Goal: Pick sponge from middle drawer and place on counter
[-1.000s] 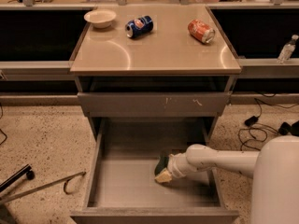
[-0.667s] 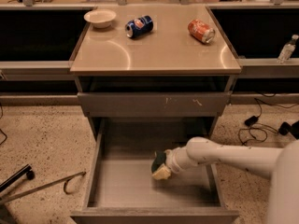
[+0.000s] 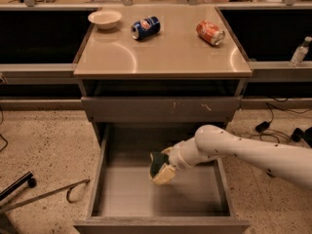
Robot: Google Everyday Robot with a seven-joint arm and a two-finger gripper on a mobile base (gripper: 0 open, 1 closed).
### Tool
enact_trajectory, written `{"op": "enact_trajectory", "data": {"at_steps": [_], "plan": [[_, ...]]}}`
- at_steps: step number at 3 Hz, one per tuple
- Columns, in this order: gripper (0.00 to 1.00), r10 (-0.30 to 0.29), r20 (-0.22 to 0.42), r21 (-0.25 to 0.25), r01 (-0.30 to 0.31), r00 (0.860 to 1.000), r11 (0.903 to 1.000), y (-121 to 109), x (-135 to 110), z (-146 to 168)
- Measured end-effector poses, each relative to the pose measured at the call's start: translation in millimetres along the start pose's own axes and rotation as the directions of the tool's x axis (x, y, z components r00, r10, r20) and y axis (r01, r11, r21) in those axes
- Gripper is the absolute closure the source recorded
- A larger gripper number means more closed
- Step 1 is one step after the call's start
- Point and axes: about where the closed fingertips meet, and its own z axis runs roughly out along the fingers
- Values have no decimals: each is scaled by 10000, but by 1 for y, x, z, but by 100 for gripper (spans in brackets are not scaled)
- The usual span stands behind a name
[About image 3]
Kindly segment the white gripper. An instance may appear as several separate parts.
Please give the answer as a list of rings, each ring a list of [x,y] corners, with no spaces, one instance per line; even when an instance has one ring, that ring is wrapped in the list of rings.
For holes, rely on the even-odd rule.
[[[160,171],[152,178],[157,185],[163,185],[170,182],[176,176],[176,169],[186,171],[197,164],[208,162],[209,156],[201,152],[194,138],[183,140],[173,147],[165,148],[161,153],[169,156],[171,165],[164,164]]]

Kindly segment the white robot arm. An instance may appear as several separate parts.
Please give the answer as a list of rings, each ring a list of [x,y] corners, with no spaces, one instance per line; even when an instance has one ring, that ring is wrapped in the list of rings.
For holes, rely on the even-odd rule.
[[[310,148],[242,138],[214,125],[204,125],[191,139],[152,152],[150,177],[162,185],[171,181],[177,171],[224,156],[234,156],[270,175],[312,189]]]

